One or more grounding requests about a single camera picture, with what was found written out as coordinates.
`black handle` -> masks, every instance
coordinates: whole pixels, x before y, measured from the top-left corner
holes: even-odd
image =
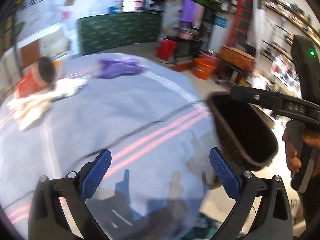
[[[294,120],[287,122],[286,130],[290,141],[296,148],[298,152],[297,157],[302,163],[299,172],[292,176],[291,187],[300,193],[304,193],[307,189],[318,155],[318,149],[311,148],[303,142],[302,132],[307,129],[308,127],[306,128],[306,125],[302,122]]]
[[[291,180],[291,187],[294,190],[300,193],[304,193],[307,190],[311,174],[315,167],[317,155],[318,149],[312,148],[303,143],[302,152],[299,158],[302,166],[299,169],[299,172],[295,174]]]

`pink towel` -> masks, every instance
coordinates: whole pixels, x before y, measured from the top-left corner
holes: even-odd
[[[199,29],[202,21],[202,17],[204,14],[204,7],[200,4],[196,4],[195,11],[193,14],[193,24],[192,27]]]

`tiled floor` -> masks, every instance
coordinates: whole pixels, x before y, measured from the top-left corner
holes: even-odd
[[[217,85],[214,80],[201,80],[198,79],[191,71],[184,71],[184,75],[191,78],[194,86],[199,91],[200,95],[203,99],[213,91],[223,91],[224,89]],[[263,168],[261,171],[254,172],[256,177],[260,178],[272,178],[274,175],[280,175],[283,179],[284,185],[287,190],[287,194],[290,199],[298,199],[298,194],[294,191],[290,186],[290,172],[287,169],[286,161],[285,161],[285,153],[284,153],[284,142],[282,141],[282,134],[284,132],[284,128],[281,124],[277,123],[275,128],[273,129],[273,133],[276,135],[279,144],[278,154],[273,159],[271,165],[269,167]],[[255,210],[258,209],[260,203],[260,197],[256,198],[253,206]],[[212,217],[218,221],[223,222],[231,211],[235,201],[229,199],[227,193],[223,189],[223,187],[218,187],[216,189],[210,190],[203,204],[201,206],[200,211]],[[255,211],[251,209],[249,218],[247,219],[246,224],[243,227],[243,232],[247,233],[254,219]]]

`black trash bin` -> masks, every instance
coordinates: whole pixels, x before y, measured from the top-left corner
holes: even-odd
[[[215,117],[225,158],[250,171],[271,164],[278,152],[278,141],[252,106],[232,100],[228,92],[212,93],[207,103]]]

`purple towel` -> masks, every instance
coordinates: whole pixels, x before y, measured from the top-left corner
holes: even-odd
[[[180,20],[183,22],[193,23],[196,3],[191,0],[183,0],[183,9],[180,15]]]
[[[123,74],[140,74],[144,67],[140,66],[137,58],[99,59],[99,78],[114,78]]]

